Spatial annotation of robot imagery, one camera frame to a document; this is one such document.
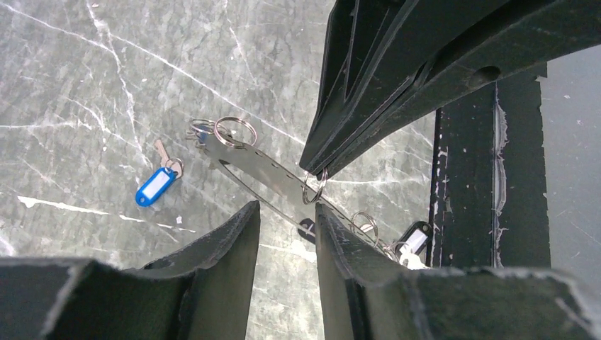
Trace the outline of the blue tag key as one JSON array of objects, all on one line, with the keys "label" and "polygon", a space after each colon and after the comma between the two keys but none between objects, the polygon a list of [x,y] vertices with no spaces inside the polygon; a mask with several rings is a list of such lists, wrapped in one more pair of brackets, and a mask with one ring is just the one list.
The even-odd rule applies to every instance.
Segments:
[{"label": "blue tag key", "polygon": [[170,157],[161,140],[156,140],[154,146],[160,156],[159,167],[135,194],[135,202],[140,207],[154,204],[184,174],[183,161],[177,157]]}]

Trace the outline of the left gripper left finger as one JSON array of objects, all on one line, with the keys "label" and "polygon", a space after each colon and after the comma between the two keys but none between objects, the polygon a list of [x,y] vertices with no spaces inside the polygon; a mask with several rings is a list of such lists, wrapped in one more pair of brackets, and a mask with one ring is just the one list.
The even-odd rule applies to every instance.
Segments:
[{"label": "left gripper left finger", "polygon": [[260,204],[136,269],[88,258],[1,259],[2,339],[243,339]]}]

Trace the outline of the black tag key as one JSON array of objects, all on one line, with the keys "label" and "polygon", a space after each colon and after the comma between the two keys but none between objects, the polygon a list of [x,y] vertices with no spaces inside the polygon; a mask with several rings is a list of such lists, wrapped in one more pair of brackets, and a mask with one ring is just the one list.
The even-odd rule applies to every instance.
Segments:
[{"label": "black tag key", "polygon": [[429,269],[423,263],[420,254],[427,248],[432,237],[432,227],[428,222],[414,222],[391,247],[396,261],[410,270]]}]

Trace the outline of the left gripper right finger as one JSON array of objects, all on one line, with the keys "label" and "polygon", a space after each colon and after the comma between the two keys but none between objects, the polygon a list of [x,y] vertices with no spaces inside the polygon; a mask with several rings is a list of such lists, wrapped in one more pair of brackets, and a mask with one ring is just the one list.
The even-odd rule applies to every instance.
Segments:
[{"label": "left gripper right finger", "polygon": [[543,268],[410,270],[315,206],[326,339],[599,339],[600,299]]}]

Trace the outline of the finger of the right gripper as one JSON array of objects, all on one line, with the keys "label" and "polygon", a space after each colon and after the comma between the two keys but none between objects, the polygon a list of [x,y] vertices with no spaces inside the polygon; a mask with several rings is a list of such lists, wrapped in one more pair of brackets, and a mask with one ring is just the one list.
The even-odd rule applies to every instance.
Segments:
[{"label": "finger of the right gripper", "polygon": [[300,167],[335,175],[448,103],[599,44],[599,1],[336,1]]}]

